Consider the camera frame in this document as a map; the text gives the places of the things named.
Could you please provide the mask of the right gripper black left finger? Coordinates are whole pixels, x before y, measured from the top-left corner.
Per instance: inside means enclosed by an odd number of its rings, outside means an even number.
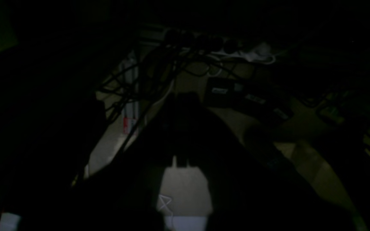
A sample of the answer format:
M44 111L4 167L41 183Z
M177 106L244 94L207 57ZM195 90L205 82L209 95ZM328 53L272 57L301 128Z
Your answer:
M183 109L185 94L169 95L128 149L73 190L74 231L166 230L156 205Z

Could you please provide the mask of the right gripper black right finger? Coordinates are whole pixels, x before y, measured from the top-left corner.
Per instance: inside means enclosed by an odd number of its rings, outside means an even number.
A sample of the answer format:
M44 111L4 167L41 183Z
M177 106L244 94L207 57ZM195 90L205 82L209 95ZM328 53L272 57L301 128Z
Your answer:
M244 146L226 123L205 108L196 93L185 94L191 124L191 161L207 178L213 212L207 231L354 231L351 214L321 199L270 140L256 136Z

